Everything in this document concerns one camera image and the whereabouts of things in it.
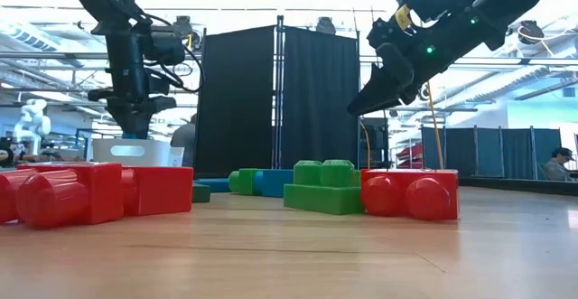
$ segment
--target red building block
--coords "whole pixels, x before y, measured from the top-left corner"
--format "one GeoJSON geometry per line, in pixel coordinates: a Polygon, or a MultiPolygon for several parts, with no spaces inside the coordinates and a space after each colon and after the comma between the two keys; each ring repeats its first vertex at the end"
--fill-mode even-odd
{"type": "Polygon", "coordinates": [[[126,215],[188,212],[192,208],[192,168],[125,167],[126,215]]]}
{"type": "Polygon", "coordinates": [[[19,219],[16,192],[28,177],[37,173],[34,169],[0,173],[0,224],[19,219]]]}
{"type": "Polygon", "coordinates": [[[361,184],[361,200],[368,214],[458,219],[456,171],[364,170],[361,184]]]}
{"type": "Polygon", "coordinates": [[[124,215],[120,164],[25,164],[40,173],[28,178],[16,192],[16,208],[35,228],[71,224],[99,224],[124,215]]]}

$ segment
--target white bin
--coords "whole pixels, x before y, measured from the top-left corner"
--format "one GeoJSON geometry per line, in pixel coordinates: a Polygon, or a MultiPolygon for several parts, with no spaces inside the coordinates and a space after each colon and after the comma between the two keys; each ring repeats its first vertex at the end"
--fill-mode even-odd
{"type": "Polygon", "coordinates": [[[96,163],[121,163],[131,166],[182,166],[184,148],[171,148],[166,142],[133,139],[95,139],[92,142],[96,163]]]}

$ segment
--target green building block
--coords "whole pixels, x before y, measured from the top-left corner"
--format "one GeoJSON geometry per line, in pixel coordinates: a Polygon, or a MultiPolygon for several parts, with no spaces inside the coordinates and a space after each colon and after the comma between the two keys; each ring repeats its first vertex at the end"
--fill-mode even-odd
{"type": "Polygon", "coordinates": [[[364,213],[359,192],[359,171],[351,162],[300,162],[294,184],[284,186],[284,206],[335,215],[364,213]]]}
{"type": "Polygon", "coordinates": [[[231,173],[228,176],[228,187],[231,189],[232,192],[238,193],[238,190],[241,188],[238,178],[238,171],[231,173]]]}
{"type": "Polygon", "coordinates": [[[193,203],[209,203],[210,202],[210,187],[207,185],[193,184],[192,185],[192,202],[193,203]]]}
{"type": "Polygon", "coordinates": [[[359,187],[285,185],[284,206],[320,213],[345,215],[364,213],[359,187]]]}
{"type": "Polygon", "coordinates": [[[253,185],[253,176],[262,169],[241,169],[228,177],[228,187],[240,195],[261,195],[253,185]]]}
{"type": "Polygon", "coordinates": [[[302,160],[293,168],[295,185],[321,185],[322,163],[302,160]]]}
{"type": "Polygon", "coordinates": [[[353,172],[353,181],[351,182],[351,186],[361,186],[361,171],[353,172]]]}
{"type": "Polygon", "coordinates": [[[354,168],[349,160],[326,160],[322,166],[322,186],[352,186],[354,168]]]}

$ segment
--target person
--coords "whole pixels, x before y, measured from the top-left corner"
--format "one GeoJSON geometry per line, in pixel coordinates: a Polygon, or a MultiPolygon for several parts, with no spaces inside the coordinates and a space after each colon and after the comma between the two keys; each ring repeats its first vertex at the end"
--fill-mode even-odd
{"type": "Polygon", "coordinates": [[[552,152],[552,159],[544,165],[544,175],[549,181],[555,182],[576,182],[564,164],[574,161],[572,150],[568,148],[557,148],[552,152]]]}
{"type": "Polygon", "coordinates": [[[191,117],[191,121],[179,127],[172,134],[171,146],[183,147],[182,166],[192,167],[194,158],[195,137],[197,134],[197,114],[191,117]]]}

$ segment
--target black partition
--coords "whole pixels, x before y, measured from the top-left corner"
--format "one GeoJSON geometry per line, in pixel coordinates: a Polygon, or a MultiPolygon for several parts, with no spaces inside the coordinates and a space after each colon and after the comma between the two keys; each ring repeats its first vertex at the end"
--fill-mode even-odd
{"type": "Polygon", "coordinates": [[[501,130],[477,128],[478,176],[504,177],[501,130]]]}
{"type": "Polygon", "coordinates": [[[475,142],[475,129],[473,128],[445,129],[445,168],[457,169],[460,177],[469,177],[475,175],[475,142]]]}
{"type": "Polygon", "coordinates": [[[274,29],[207,36],[195,176],[271,167],[274,29]]]}
{"type": "MultiPolygon", "coordinates": [[[[446,165],[446,139],[445,128],[439,130],[440,144],[442,146],[442,158],[446,165]]],[[[422,127],[422,143],[424,147],[424,168],[440,169],[440,160],[437,151],[437,141],[435,139],[435,129],[422,127]]]]}
{"type": "Polygon", "coordinates": [[[545,181],[542,165],[547,163],[552,157],[552,152],[562,147],[560,130],[534,128],[534,145],[536,152],[537,178],[545,181]]]}
{"type": "Polygon", "coordinates": [[[536,166],[529,129],[503,129],[504,175],[509,179],[534,179],[536,166]]]}
{"type": "Polygon", "coordinates": [[[281,166],[300,160],[358,164],[358,40],[285,27],[281,166]]]}

